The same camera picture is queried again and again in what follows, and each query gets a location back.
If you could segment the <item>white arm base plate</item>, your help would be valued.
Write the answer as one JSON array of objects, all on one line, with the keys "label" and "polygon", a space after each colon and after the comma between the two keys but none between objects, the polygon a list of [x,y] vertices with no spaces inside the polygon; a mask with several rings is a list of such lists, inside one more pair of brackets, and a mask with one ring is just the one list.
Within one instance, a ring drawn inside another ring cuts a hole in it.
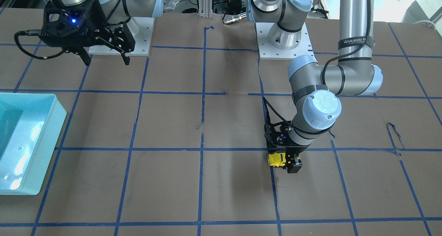
[{"label": "white arm base plate", "polygon": [[[132,17],[128,22],[128,28],[135,40],[135,47],[130,53],[130,56],[149,55],[154,22],[155,18],[150,17]],[[108,47],[102,45],[90,47],[88,53],[90,55],[120,56],[120,53],[118,53],[116,50],[109,49]]]},{"label": "white arm base plate", "polygon": [[292,60],[302,55],[314,56],[305,23],[297,32],[284,31],[276,22],[256,22],[255,27],[260,59]]}]

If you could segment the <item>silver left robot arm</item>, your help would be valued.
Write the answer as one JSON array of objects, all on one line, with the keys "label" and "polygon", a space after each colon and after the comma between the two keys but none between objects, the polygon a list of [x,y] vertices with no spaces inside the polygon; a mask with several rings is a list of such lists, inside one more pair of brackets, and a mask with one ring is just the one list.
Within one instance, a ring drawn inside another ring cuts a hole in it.
[{"label": "silver left robot arm", "polygon": [[[273,124],[266,116],[264,136],[268,163],[288,173],[302,167],[300,153],[328,132],[342,111],[338,95],[368,95],[383,82],[372,63],[375,46],[372,0],[340,0],[338,56],[321,65],[312,53],[296,56],[288,66],[288,80],[296,114],[291,121]],[[314,0],[247,0],[249,22],[269,22],[273,47],[292,50],[302,42],[303,27]]]}]

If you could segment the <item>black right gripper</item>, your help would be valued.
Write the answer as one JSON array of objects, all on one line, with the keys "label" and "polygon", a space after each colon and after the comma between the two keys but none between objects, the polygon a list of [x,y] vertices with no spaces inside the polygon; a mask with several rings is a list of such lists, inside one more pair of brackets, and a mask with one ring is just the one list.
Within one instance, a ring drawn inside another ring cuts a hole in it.
[{"label": "black right gripper", "polygon": [[96,45],[117,51],[129,65],[135,39],[126,22],[111,25],[108,20],[99,0],[48,0],[40,39],[64,53],[79,55],[85,66],[90,66],[85,48]]}]

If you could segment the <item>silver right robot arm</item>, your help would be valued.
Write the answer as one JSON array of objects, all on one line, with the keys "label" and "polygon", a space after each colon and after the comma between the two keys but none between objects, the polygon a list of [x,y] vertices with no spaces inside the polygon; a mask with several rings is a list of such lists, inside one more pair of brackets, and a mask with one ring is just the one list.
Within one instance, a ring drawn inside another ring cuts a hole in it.
[{"label": "silver right robot arm", "polygon": [[78,55],[90,65],[87,47],[106,46],[130,63],[137,42],[129,24],[136,17],[161,17],[164,0],[46,0],[38,34],[44,44]]}]

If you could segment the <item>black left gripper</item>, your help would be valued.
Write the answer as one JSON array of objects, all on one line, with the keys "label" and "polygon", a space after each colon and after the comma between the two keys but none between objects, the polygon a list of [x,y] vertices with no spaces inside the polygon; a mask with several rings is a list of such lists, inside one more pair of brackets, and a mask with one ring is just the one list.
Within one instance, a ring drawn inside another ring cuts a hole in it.
[{"label": "black left gripper", "polygon": [[287,173],[298,173],[302,168],[299,154],[311,144],[311,139],[301,136],[300,132],[291,129],[283,122],[276,124],[265,122],[264,137],[268,154],[285,152]]}]

